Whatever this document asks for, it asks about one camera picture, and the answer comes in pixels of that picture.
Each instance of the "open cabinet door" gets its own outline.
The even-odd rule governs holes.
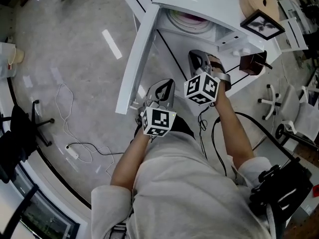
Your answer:
[[[143,70],[154,40],[155,24],[159,9],[159,5],[151,4],[143,17],[126,65],[116,105],[116,113],[126,114],[129,105],[136,98]]]

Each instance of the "grey concrete floor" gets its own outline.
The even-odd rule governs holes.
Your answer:
[[[122,58],[117,60],[105,42],[102,35],[105,29],[119,47]],[[43,147],[43,152],[66,181],[88,201],[92,189],[110,182],[105,169],[112,163],[112,158],[92,153],[93,161],[87,164],[74,160],[64,150],[66,144],[74,142],[74,139],[63,132],[63,120],[59,116],[55,96],[61,82],[74,93],[68,124],[80,141],[91,142],[98,148],[107,145],[112,152],[125,151],[136,128],[135,111],[129,110],[126,116],[114,111],[135,36],[132,12],[124,0],[30,0],[23,8],[16,8],[15,39],[18,48],[25,51],[25,59],[13,81],[18,102],[29,112],[31,101],[40,99],[41,104],[37,107],[39,115],[43,119],[56,119],[55,124],[44,129],[54,144],[49,148]],[[267,97],[266,85],[273,84],[277,92],[285,92],[287,82],[283,65],[289,83],[296,87],[306,84],[313,72],[308,64],[299,68],[292,52],[283,54],[272,65],[272,71],[267,69],[265,75],[230,98],[234,110],[251,115],[268,130],[272,128],[272,118],[262,121],[267,107],[257,103],[258,98]],[[158,81],[161,77],[159,71],[157,56],[151,54],[143,81]],[[71,94],[62,87],[58,103],[64,117],[69,112],[70,102]],[[197,118],[178,99],[175,99],[174,109],[189,123],[199,140]],[[203,118],[208,121],[207,131],[203,132],[206,152],[212,164],[218,163],[211,143],[216,110],[211,108]],[[240,120],[252,145],[255,145],[263,134],[247,120]],[[219,125],[215,139],[218,151],[226,158]],[[81,147],[76,150],[82,160],[90,161],[86,150]],[[120,155],[114,156],[115,162],[119,158]],[[72,167],[67,159],[72,160],[75,166]],[[115,165],[112,165],[108,171],[112,173],[114,168]]]

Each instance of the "sleeve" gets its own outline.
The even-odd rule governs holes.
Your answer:
[[[131,197],[128,189],[119,186],[101,186],[92,191],[92,239],[103,239],[113,226],[127,218]]]
[[[238,172],[245,178],[247,184],[254,188],[260,184],[258,176],[270,168],[272,168],[272,165],[267,158],[254,157],[244,162],[239,167]]]

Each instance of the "glass window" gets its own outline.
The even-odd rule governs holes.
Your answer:
[[[32,188],[33,182],[24,169],[18,165],[13,184],[25,196]],[[46,239],[73,239],[79,224],[61,212],[41,191],[35,193],[29,207],[21,216],[22,223],[34,234]]]

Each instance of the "white shirt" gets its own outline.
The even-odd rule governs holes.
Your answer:
[[[246,161],[241,173],[258,184],[271,168],[263,157]],[[109,238],[110,229],[126,221],[131,239],[270,239],[267,224],[249,209],[250,189],[212,168],[189,135],[170,132],[147,148],[132,193],[118,186],[92,191],[92,238]]]

